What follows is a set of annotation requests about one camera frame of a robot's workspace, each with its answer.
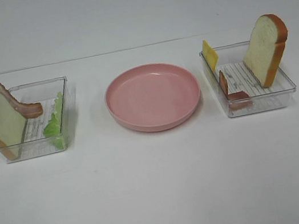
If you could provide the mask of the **clear right plastic tray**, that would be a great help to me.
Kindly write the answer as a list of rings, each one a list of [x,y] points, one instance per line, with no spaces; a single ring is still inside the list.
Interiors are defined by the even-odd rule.
[[[263,111],[275,110],[289,105],[293,93],[297,90],[293,81],[279,68],[271,87],[262,87],[258,79],[244,65],[243,58],[249,42],[234,43],[233,45],[215,47],[219,56],[215,72],[212,72],[204,59],[204,74],[208,79],[225,114],[230,117],[256,114]],[[231,110],[228,101],[219,85],[219,71],[222,71],[228,82],[228,93],[244,91],[250,96],[252,104],[240,110]]]

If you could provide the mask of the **yellow cheese slice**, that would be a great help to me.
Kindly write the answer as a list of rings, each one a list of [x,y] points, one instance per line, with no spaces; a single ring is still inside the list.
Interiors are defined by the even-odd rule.
[[[216,65],[219,60],[219,56],[217,55],[217,52],[209,45],[209,43],[206,40],[203,40],[202,42],[202,53],[204,56],[204,59],[207,61],[208,66],[212,70],[212,72],[215,72]]]

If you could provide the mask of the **green lettuce leaf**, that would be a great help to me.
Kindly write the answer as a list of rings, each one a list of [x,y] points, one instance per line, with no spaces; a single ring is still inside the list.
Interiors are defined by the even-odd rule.
[[[61,92],[57,93],[57,97],[54,102],[55,102],[54,110],[51,114],[51,118],[43,130],[43,135],[46,138],[55,137],[59,135],[61,131],[62,107],[63,107],[63,94]],[[65,140],[62,136],[58,137],[55,140],[52,140],[51,144],[60,150],[65,149],[66,147]]]

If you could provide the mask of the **long bacon strip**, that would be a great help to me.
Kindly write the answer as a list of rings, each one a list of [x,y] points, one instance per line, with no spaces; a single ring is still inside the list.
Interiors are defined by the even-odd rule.
[[[2,94],[8,103],[26,119],[34,119],[43,114],[41,103],[22,103],[17,101],[11,93],[0,83],[0,94]]]

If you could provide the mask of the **pink round plate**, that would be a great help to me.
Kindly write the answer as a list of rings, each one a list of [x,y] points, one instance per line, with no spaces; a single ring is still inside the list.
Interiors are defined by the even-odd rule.
[[[116,77],[107,88],[105,102],[122,126],[157,132],[186,121],[198,107],[200,97],[200,84],[188,70],[150,63]]]

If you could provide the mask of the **clear left plastic tray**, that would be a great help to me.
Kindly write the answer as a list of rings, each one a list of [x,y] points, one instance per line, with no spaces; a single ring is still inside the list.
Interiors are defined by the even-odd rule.
[[[23,103],[41,103],[43,114],[38,118],[28,119],[23,132],[23,141],[18,145],[0,147],[0,154],[18,152],[16,159],[7,159],[7,163],[24,161],[30,158],[57,153],[67,149],[74,137],[76,125],[75,90],[66,77],[28,83],[11,87],[9,92]],[[60,133],[51,137],[44,136],[44,129],[49,124],[55,105],[62,94]]]

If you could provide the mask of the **clear plastic tray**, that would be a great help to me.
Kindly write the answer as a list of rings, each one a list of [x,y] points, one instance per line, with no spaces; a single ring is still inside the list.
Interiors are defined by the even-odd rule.
[[[271,87],[262,87],[258,79],[244,65],[243,58],[249,42],[234,43],[233,45],[215,47],[219,56],[215,72],[212,72],[204,59],[204,74],[208,79],[225,114],[230,117],[256,114],[263,111],[275,110],[289,105],[293,93],[297,90],[293,81],[279,68]],[[228,93],[244,91],[250,96],[252,104],[240,110],[231,110],[228,101],[219,85],[219,71],[222,71],[228,82]]]
[[[57,153],[67,149],[74,137],[76,125],[75,90],[66,77],[28,83],[11,87],[9,92],[23,103],[41,103],[43,114],[38,118],[28,119],[23,132],[23,141],[18,145],[0,147],[0,154],[18,152],[16,159],[7,159],[7,163],[24,161],[30,158]],[[44,136],[44,129],[49,124],[55,105],[62,94],[60,133],[51,137]]]

